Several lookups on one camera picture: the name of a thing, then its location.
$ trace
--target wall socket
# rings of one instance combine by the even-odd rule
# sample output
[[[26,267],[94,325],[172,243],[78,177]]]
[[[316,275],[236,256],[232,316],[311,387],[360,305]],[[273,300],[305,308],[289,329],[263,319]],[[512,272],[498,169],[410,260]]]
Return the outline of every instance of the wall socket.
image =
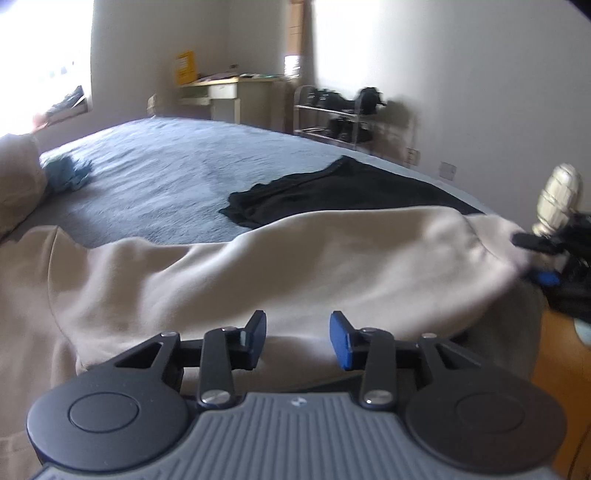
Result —
[[[419,150],[414,148],[407,148],[407,160],[406,163],[409,165],[418,165],[418,161],[421,160],[421,153]]]
[[[453,180],[453,177],[456,176],[456,170],[455,165],[442,161],[441,165],[439,165],[439,176],[446,180]]]

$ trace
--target windowsill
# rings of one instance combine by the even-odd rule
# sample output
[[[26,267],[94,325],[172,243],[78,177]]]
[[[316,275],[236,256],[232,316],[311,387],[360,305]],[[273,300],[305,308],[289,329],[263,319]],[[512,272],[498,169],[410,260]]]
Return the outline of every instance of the windowsill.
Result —
[[[60,124],[65,120],[69,120],[70,118],[74,118],[75,116],[78,115],[83,115],[84,113],[88,113],[90,111],[90,109],[88,108],[88,101],[81,103],[80,105],[75,105],[72,108],[63,110],[61,112],[57,112],[54,115],[52,115],[49,119],[49,121],[36,128],[33,133],[38,132],[39,130],[45,130],[46,128],[55,125],[55,124]]]

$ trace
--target beige hoodie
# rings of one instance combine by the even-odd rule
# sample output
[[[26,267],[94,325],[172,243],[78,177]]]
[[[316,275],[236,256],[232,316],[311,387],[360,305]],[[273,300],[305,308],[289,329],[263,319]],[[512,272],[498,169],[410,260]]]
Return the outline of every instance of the beige hoodie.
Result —
[[[528,267],[509,241],[517,229],[444,207],[305,213],[181,246],[129,238],[86,249],[35,228],[0,247],[0,478],[38,468],[23,430],[39,395],[160,331],[202,338],[265,310],[265,349],[256,370],[235,374],[239,391],[343,377],[332,310],[399,339],[460,332]],[[190,390],[196,376],[186,377]]]

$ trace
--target yellow box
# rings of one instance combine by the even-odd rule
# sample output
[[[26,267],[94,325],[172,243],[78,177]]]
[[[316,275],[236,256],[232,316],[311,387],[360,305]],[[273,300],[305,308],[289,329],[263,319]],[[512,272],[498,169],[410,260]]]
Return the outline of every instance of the yellow box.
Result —
[[[193,50],[187,50],[177,55],[177,85],[185,85],[197,80],[195,68],[195,54]]]

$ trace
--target white wall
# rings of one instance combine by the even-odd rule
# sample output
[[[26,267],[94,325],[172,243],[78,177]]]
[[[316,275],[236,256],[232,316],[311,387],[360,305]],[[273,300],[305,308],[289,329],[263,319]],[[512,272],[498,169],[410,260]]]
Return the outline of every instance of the white wall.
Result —
[[[528,228],[553,167],[591,185],[591,22],[566,0],[314,0],[320,86],[417,114],[418,170]],[[343,35],[350,26],[362,35]],[[591,209],[591,195],[583,202]]]
[[[289,0],[230,0],[228,60],[240,72],[283,74]]]
[[[194,50],[201,72],[227,68],[229,0],[95,0],[91,112],[37,134],[43,151],[146,116],[174,97],[174,59]]]

